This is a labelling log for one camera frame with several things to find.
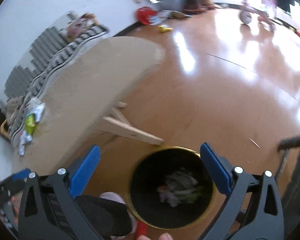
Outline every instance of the white wall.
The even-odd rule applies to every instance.
[[[145,5],[145,1],[135,4],[133,0],[4,0],[0,5],[0,98],[23,53],[67,11],[95,13],[114,35],[136,22],[135,10]]]

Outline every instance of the brown floor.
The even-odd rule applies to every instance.
[[[130,34],[161,44],[166,57],[125,99],[126,118],[163,138],[166,146],[198,150],[201,143],[209,142],[218,154],[247,172],[274,173],[279,164],[277,143],[300,134],[300,38],[278,25],[273,34],[255,18],[250,26],[241,25],[234,9],[167,24],[174,28],[172,32],[144,26]],[[88,141],[99,144],[102,151],[85,191],[91,195],[114,191],[126,197],[133,167],[156,149],[106,134]],[[281,192],[295,156],[290,155],[282,175]],[[223,200],[217,194],[207,217],[171,231],[174,239],[197,239]],[[162,232],[151,228],[148,236],[157,240]]]

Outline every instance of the silver bolt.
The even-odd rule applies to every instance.
[[[265,171],[265,175],[266,175],[267,177],[271,177],[271,176],[272,176],[272,173],[271,173],[271,171]]]
[[[243,173],[243,168],[237,166],[237,167],[234,168],[234,171],[235,171],[236,173]]]
[[[58,174],[59,175],[63,175],[65,173],[66,173],[66,169],[65,168],[61,168],[61,169],[58,170]]]
[[[29,174],[29,178],[33,179],[34,177],[35,177],[35,172],[31,172],[31,173]]]

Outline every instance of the beige tabletop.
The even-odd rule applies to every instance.
[[[80,153],[86,136],[163,56],[160,46],[136,37],[113,37],[92,47],[64,70],[42,101],[45,112],[26,153],[13,156],[13,172],[48,175]]]

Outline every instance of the gold rim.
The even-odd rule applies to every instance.
[[[162,150],[168,150],[168,149],[183,149],[183,150],[187,150],[187,151],[189,151],[189,152],[191,152],[191,153],[193,153],[193,154],[195,154],[197,157],[199,157],[199,160],[201,161],[201,159],[200,159],[200,154],[199,153],[197,153],[196,151],[194,151],[194,150],[191,150],[191,149],[188,149],[188,148],[184,148],[184,147],[180,147],[180,146],[160,146],[156,151],[153,151],[153,152],[151,152],[149,155],[151,155],[151,154],[154,154],[154,153],[156,153],[156,152],[159,152],[159,151],[162,151]],[[133,173],[134,173],[134,171],[135,171],[135,168],[146,158],[146,157],[144,157],[141,161],[139,161],[135,166],[134,166],[134,168],[133,168],[133,170],[132,170],[132,173],[131,173],[131,176],[130,176],[130,182],[131,182],[131,180],[132,180],[132,176],[133,176]],[[181,228],[187,228],[187,227],[190,227],[190,226],[193,226],[193,225],[195,225],[195,224],[197,224],[197,223],[199,223],[202,219],[204,219],[205,217],[207,217],[207,215],[211,212],[211,210],[212,210],[212,203],[213,203],[213,201],[214,201],[214,199],[215,199],[215,197],[216,197],[216,192],[217,192],[217,187],[216,187],[216,185],[214,184],[214,182],[212,181],[212,195],[211,195],[211,198],[210,198],[210,202],[209,202],[209,204],[208,204],[208,206],[207,206],[207,208],[206,208],[206,210],[203,212],[203,214],[200,216],[200,217],[198,217],[195,221],[193,221],[193,222],[191,222],[190,224],[187,224],[187,225],[185,225],[185,226],[183,226],[183,227],[179,227],[179,228],[160,228],[160,227],[157,227],[157,226],[154,226],[154,225],[151,225],[151,224],[149,224],[147,221],[145,221],[142,217],[140,217],[140,215],[138,214],[138,212],[136,211],[136,209],[134,208],[134,206],[133,206],[133,204],[132,204],[132,201],[131,201],[131,197],[130,197],[130,185],[129,185],[129,190],[128,190],[128,193],[127,193],[127,196],[126,196],[126,200],[127,200],[127,205],[128,205],[128,207],[129,207],[129,209],[130,209],[130,211],[133,213],[133,215],[135,216],[135,217],[137,217],[140,221],[142,221],[143,223],[145,223],[146,225],[148,225],[148,226],[151,226],[151,227],[153,227],[153,228],[158,228],[158,229],[164,229],[164,230],[175,230],[175,229],[181,229]]]

